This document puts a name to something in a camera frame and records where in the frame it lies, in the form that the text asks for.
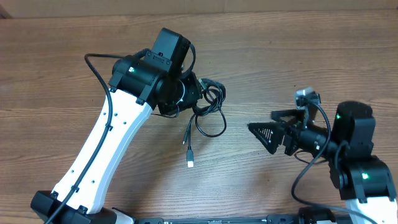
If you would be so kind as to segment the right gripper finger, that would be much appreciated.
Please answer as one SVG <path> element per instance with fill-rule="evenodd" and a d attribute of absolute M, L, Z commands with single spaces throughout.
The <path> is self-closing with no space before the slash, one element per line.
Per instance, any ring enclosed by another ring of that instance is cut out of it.
<path fill-rule="evenodd" d="M 279 110 L 271 112 L 271 119 L 277 123 L 302 122 L 305 118 L 304 110 Z"/>
<path fill-rule="evenodd" d="M 270 154 L 276 152 L 285 134 L 284 126 L 280 123 L 249 123 L 248 129 Z"/>

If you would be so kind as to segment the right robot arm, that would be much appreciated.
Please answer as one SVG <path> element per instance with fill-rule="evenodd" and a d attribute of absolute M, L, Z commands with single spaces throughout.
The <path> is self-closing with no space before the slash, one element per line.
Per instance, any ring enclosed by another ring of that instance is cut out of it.
<path fill-rule="evenodd" d="M 270 154 L 279 146 L 285 154 L 310 153 L 313 159 L 293 183 L 319 162 L 327 162 L 330 179 L 345 201 L 345 208 L 293 198 L 304 204 L 299 221 L 316 223 L 321 218 L 335 223 L 333 211 L 349 214 L 352 223 L 397 223 L 397 192 L 385 162 L 372 154 L 376 120 L 373 109 L 358 101 L 344 101 L 336 109 L 335 120 L 325 119 L 325 128 L 313 124 L 317 113 L 327 117 L 315 100 L 298 100 L 302 110 L 273 111 L 270 123 L 249 123 L 248 130 Z"/>

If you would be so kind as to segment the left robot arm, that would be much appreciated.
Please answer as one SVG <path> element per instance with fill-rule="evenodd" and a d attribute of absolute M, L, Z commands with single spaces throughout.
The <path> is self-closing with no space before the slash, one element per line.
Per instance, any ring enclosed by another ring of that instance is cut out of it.
<path fill-rule="evenodd" d="M 182 65 L 192 43 L 162 29 L 151 49 L 116 56 L 105 101 L 80 153 L 52 190 L 36 192 L 31 209 L 45 223 L 134 223 L 104 201 L 113 175 L 140 127 L 158 109 L 172 116 L 199 99 L 198 83 Z"/>

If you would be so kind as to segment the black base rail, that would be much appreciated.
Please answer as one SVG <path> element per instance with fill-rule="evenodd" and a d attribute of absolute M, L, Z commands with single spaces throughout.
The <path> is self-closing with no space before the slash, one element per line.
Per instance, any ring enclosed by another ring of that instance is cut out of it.
<path fill-rule="evenodd" d="M 335 215 L 334 221 L 322 218 L 317 221 L 305 221 L 303 216 L 292 214 L 271 214 L 266 217 L 239 217 L 239 218 L 186 218 L 186 219 L 163 219 L 163 218 L 141 218 L 135 219 L 132 215 L 117 209 L 133 219 L 134 224 L 304 224 L 304 223 L 336 223 L 352 224 L 349 215 Z"/>

